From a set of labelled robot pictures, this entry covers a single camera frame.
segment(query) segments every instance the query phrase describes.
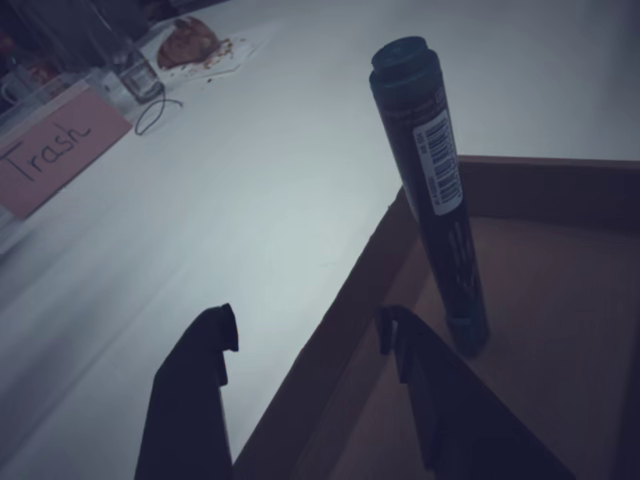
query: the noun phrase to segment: cable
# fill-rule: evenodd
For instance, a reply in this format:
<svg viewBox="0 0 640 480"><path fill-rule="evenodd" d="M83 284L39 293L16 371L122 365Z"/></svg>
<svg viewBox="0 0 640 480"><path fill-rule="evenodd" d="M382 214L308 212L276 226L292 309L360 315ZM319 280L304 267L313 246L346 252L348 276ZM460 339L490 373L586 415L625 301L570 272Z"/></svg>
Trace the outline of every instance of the cable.
<svg viewBox="0 0 640 480"><path fill-rule="evenodd" d="M142 112L140 114L140 116L138 117L138 121L136 122L136 126L134 131L136 132L136 135L138 136L142 136L144 135L147 130L149 130L151 127L153 127L158 120L160 120L160 117L162 116L162 114L164 113L164 106L171 102L171 103L175 103L177 105L180 106L180 108L184 107L184 104L178 100L173 100L171 98L167 98L165 91L164 91L164 85L162 85L162 99L161 100L156 100L155 102L150 103L147 108L145 108L144 112ZM156 116L156 118L153 119L153 121L151 123L149 123L149 125L147 125L146 127L144 127L142 130L140 130L140 122L142 121L142 119L147 115L147 113L149 113L149 110L151 110L152 107L154 107L155 105L157 105L158 103L162 104L162 107L160 107L160 111L158 112L158 115Z"/></svg>

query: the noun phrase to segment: paper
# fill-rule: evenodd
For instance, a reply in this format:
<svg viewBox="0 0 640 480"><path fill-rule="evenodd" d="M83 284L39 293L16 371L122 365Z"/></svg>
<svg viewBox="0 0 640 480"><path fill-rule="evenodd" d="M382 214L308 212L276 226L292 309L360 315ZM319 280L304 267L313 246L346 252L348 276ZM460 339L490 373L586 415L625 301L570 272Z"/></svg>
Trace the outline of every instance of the paper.
<svg viewBox="0 0 640 480"><path fill-rule="evenodd" d="M131 129L92 89L0 140L0 205L27 218Z"/></svg>
<svg viewBox="0 0 640 480"><path fill-rule="evenodd" d="M173 33L173 23L166 25L163 30L141 47L141 51L151 66L158 73L160 80L171 87L186 80L228 74L236 71L240 66L276 31L276 25L266 25L261 28L244 30L229 36L219 36L222 45L209 59L202 63L192 63L177 66L170 70L163 70L158 66L158 51L162 43Z"/></svg>

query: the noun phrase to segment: barcode label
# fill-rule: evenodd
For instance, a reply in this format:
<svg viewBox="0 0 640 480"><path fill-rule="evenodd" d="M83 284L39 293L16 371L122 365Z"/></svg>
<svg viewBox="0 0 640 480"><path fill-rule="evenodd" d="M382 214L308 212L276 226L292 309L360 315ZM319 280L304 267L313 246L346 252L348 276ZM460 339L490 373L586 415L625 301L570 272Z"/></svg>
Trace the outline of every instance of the barcode label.
<svg viewBox="0 0 640 480"><path fill-rule="evenodd" d="M413 129L420 163L427 179L431 204L436 215L445 215L462 202L462 184L453 143L449 113Z"/></svg>

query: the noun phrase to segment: pink paper sign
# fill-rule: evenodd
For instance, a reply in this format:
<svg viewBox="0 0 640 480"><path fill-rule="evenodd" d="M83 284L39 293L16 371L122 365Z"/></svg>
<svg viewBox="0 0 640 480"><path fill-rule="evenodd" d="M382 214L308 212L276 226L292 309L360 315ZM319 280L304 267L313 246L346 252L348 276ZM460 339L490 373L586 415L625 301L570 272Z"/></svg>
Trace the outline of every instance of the pink paper sign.
<svg viewBox="0 0 640 480"><path fill-rule="evenodd" d="M0 205L26 218L131 129L92 89L85 89L0 144Z"/></svg>

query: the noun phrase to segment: white table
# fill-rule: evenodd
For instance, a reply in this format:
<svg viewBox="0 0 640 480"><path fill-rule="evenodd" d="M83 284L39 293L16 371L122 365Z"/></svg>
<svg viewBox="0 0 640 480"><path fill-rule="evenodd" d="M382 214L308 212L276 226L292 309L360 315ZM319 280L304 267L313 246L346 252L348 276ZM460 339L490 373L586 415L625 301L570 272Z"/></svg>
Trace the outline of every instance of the white table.
<svg viewBox="0 0 640 480"><path fill-rule="evenodd" d="M132 478L153 374L225 302L238 455L400 186L367 78L385 43L438 52L460 153L640 159L634 12L604 0L233 0L198 16L223 36L279 30L236 74L172 92L180 114L126 136L0 258L2 480Z"/></svg>

